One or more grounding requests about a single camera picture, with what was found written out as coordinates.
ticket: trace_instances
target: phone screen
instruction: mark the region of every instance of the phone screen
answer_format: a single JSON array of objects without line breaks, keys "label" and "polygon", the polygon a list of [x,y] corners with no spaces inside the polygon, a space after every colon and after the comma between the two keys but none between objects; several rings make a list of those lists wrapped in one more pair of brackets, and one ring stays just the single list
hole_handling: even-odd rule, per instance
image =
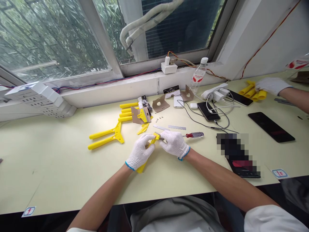
[{"label": "phone screen", "polygon": [[295,140],[292,135],[282,129],[262,112],[251,113],[248,114],[248,116],[278,143]]},{"label": "phone screen", "polygon": [[200,109],[200,111],[202,112],[202,114],[204,115],[204,117],[206,118],[207,121],[214,121],[214,120],[219,120],[221,119],[220,116],[217,114],[217,112],[215,110],[212,110],[212,112],[214,112],[215,114],[212,114],[208,111],[206,104],[208,106],[208,108],[210,110],[212,110],[211,105],[208,102],[200,102],[197,103],[198,108]]},{"label": "phone screen", "polygon": [[235,92],[233,92],[233,91],[231,91],[231,90],[229,90],[230,91],[230,93],[233,95],[233,98],[234,98],[234,101],[236,101],[236,102],[238,102],[238,103],[240,103],[240,104],[242,104],[242,105],[244,105],[244,106],[248,106],[248,105],[250,105],[253,101],[251,100],[251,99],[249,99],[249,98],[246,98],[246,97],[244,97],[244,96],[241,96],[240,94],[238,94],[238,93],[235,93]]}]

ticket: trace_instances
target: person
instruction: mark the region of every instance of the person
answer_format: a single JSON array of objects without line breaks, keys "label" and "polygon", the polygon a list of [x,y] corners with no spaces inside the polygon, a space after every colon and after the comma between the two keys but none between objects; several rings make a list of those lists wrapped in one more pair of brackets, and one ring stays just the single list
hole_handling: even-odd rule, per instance
[{"label": "person", "polygon": [[[155,145],[145,145],[154,139],[142,135],[134,144],[125,164],[88,200],[70,224],[69,232],[96,231],[104,221],[128,177],[143,165]],[[189,147],[181,133],[164,131],[159,145],[181,162],[190,163],[227,200],[246,212],[244,231],[309,231],[295,217],[283,210],[273,199],[223,166]],[[169,198],[131,215],[132,231],[226,231],[218,214],[209,203],[185,196]]]},{"label": "person", "polygon": [[277,77],[267,77],[257,82],[255,89],[265,90],[275,96],[287,99],[305,113],[309,114],[309,92],[293,88],[285,81]]}]

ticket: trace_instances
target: white sleeve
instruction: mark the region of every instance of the white sleeve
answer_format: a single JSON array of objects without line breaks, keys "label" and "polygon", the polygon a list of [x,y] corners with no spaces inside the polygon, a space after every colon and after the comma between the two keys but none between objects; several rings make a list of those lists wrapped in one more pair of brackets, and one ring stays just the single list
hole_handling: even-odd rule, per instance
[{"label": "white sleeve", "polygon": [[84,229],[79,229],[79,228],[71,228],[68,230],[68,232],[95,232],[95,231],[84,230]]},{"label": "white sleeve", "polygon": [[275,205],[259,206],[249,210],[245,216],[245,232],[308,232],[298,219]]}]

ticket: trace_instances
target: plastic water bottle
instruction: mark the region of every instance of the plastic water bottle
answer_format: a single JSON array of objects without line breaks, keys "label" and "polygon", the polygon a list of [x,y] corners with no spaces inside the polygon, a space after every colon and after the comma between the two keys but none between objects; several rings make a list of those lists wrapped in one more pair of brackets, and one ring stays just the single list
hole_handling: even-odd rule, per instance
[{"label": "plastic water bottle", "polygon": [[197,93],[199,86],[203,80],[203,77],[205,76],[207,61],[208,61],[208,58],[203,57],[201,59],[200,65],[196,68],[196,70],[193,73],[190,89],[192,90],[194,94]]}]

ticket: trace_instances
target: white cotton glove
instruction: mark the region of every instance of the white cotton glove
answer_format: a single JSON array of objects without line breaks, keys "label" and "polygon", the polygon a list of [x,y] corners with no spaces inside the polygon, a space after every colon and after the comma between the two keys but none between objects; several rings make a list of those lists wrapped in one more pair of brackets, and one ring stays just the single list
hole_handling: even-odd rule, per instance
[{"label": "white cotton glove", "polygon": [[277,77],[267,77],[255,84],[255,90],[264,90],[275,96],[279,96],[281,90],[285,88],[293,87]]},{"label": "white cotton glove", "polygon": [[155,136],[152,134],[143,134],[136,142],[134,143],[133,150],[126,160],[126,165],[136,171],[140,166],[146,163],[147,159],[155,149],[155,145],[151,144],[149,148],[146,148],[148,140],[155,139]]},{"label": "white cotton glove", "polygon": [[160,146],[166,152],[177,156],[181,161],[190,151],[189,145],[185,143],[183,136],[179,132],[165,130],[160,134],[160,138],[164,138],[167,142],[165,143],[163,140],[159,140]]}]

